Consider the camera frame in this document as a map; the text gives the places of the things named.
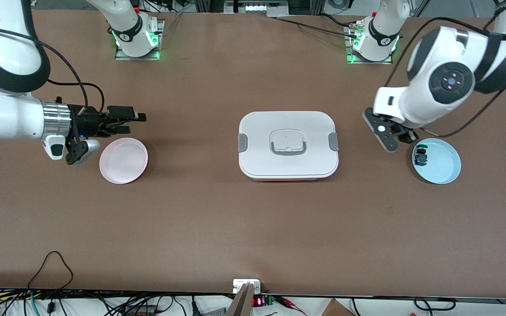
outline teal cable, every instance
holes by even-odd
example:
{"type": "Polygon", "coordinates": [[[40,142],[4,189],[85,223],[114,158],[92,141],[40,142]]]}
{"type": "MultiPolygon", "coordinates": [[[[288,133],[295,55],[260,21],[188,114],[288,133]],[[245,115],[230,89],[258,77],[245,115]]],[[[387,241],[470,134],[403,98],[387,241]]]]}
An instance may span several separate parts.
{"type": "Polygon", "coordinates": [[[40,313],[38,312],[38,308],[36,308],[36,304],[34,304],[34,292],[30,293],[30,304],[33,305],[34,313],[36,316],[40,316],[40,313]]]}
{"type": "Polygon", "coordinates": [[[62,0],[62,3],[64,4],[64,6],[67,6],[68,9],[72,9],[72,10],[75,10],[74,8],[72,8],[67,2],[65,2],[65,0],[62,0]]]}

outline round plate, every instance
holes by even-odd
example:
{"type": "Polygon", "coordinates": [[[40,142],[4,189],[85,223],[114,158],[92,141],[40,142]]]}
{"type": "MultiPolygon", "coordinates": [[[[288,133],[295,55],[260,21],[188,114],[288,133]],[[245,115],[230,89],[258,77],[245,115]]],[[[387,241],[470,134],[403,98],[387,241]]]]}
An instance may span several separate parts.
{"type": "Polygon", "coordinates": [[[462,170],[462,162],[456,149],[444,140],[436,138],[427,138],[417,143],[411,154],[411,164],[425,180],[436,184],[447,184],[456,180],[462,170]],[[419,145],[427,145],[425,166],[417,166],[413,160],[419,145]]]}
{"type": "Polygon", "coordinates": [[[99,168],[109,182],[125,184],[142,175],[147,160],[146,146],[142,142],[134,138],[120,138],[103,150],[99,168]]]}

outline pink plate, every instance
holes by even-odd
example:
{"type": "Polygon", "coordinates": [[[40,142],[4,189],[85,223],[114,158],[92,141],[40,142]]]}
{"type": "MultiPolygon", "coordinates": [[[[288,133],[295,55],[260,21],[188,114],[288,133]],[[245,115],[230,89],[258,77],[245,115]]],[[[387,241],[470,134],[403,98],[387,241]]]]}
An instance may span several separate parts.
{"type": "Polygon", "coordinates": [[[120,138],[103,150],[99,168],[109,182],[125,184],[142,175],[147,160],[147,149],[142,142],[134,138],[120,138]]]}

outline light blue plate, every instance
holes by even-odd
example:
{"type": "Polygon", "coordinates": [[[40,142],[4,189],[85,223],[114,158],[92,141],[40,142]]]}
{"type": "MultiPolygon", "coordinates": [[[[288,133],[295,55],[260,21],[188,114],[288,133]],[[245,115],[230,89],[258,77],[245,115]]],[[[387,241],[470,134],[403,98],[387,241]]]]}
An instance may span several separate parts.
{"type": "Polygon", "coordinates": [[[462,162],[456,149],[444,140],[437,138],[427,138],[418,142],[411,154],[411,164],[425,180],[436,184],[447,184],[456,180],[462,170],[462,162]],[[413,157],[419,145],[428,146],[426,148],[427,165],[425,166],[417,166],[414,163],[413,157]]]}

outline brown table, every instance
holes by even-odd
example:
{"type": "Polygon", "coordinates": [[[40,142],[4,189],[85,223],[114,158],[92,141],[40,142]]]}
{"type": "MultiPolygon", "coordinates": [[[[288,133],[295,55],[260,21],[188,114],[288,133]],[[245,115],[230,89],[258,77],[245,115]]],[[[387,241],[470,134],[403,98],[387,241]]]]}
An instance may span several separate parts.
{"type": "MultiPolygon", "coordinates": [[[[131,136],[150,160],[119,186],[102,178],[98,155],[67,166],[40,142],[0,141],[0,287],[26,286],[59,250],[76,274],[72,288],[228,292],[233,278],[255,277],[273,293],[506,298],[506,92],[450,138],[462,174],[437,186],[413,172],[412,146],[387,154],[366,126],[361,112],[392,67],[347,64],[340,36],[256,14],[184,14],[160,61],[120,62],[98,12],[34,18],[41,40],[101,86],[107,104],[147,114],[131,136]],[[337,172],[307,183],[243,175],[238,125],[259,110],[329,114],[337,172]]],[[[423,22],[406,23],[400,48],[423,22]]],[[[72,81],[50,58],[51,78],[72,81]]],[[[402,70],[393,84],[406,84],[402,70]]],[[[76,87],[35,95],[82,102],[76,87]]],[[[453,130],[488,99],[474,94],[430,128],[453,130]]],[[[67,278],[54,257],[34,286],[67,278]]]]}

